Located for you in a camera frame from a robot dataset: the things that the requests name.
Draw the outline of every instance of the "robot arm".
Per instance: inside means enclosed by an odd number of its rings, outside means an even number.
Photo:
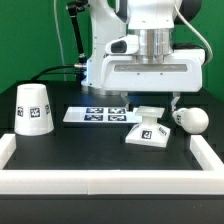
[[[117,1],[129,35],[106,45],[101,83],[107,90],[197,92],[202,87],[203,49],[173,49],[175,7],[182,0]],[[120,7],[126,14],[122,17]]]

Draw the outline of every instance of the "white robot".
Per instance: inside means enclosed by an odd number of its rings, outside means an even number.
[[[178,15],[205,43],[211,60],[209,44],[179,11],[184,6],[187,11],[191,4],[188,11],[195,16],[201,0],[116,0],[115,12],[107,0],[76,0],[75,4],[80,11],[88,5],[92,19],[93,53],[82,81],[85,90],[120,93],[126,102],[128,92],[172,92],[174,111],[180,92],[201,89],[201,66],[208,62],[205,50],[193,45],[176,48],[172,43]],[[163,108],[140,107],[136,115],[143,122],[133,127],[126,142],[166,147],[170,130],[157,123],[163,112]]]

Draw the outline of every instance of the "white ball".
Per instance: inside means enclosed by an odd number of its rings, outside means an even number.
[[[175,116],[183,129],[190,134],[202,133],[209,124],[208,115],[200,108],[180,109]]]

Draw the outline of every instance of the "black cable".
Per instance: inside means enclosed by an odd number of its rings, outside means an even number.
[[[81,4],[82,6],[83,6],[83,4],[85,5],[87,3],[88,3],[88,1],[78,1],[77,2],[78,5]],[[77,13],[79,12],[79,8],[77,7],[76,2],[68,3],[67,4],[67,10],[68,10],[69,15],[71,17],[73,30],[74,30],[74,33],[75,33],[75,38],[76,38],[77,48],[78,48],[78,53],[79,53],[79,63],[85,64],[86,61],[87,61],[87,58],[86,58],[85,53],[84,53],[81,34],[80,34],[80,30],[79,30],[79,24],[78,24],[78,20],[77,20]]]
[[[47,68],[43,71],[41,71],[40,73],[38,73],[37,75],[35,75],[33,78],[31,78],[32,81],[37,80],[40,76],[50,72],[50,71],[55,71],[55,70],[59,70],[59,69],[64,69],[64,68],[74,68],[74,65],[61,65],[61,66],[55,66],[55,67],[51,67],[51,68]]]

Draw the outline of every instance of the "white border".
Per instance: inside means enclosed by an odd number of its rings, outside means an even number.
[[[4,135],[0,140],[0,161],[7,163],[15,149],[15,135]],[[0,194],[224,195],[222,161],[202,136],[191,137],[190,149],[204,170],[1,170]]]

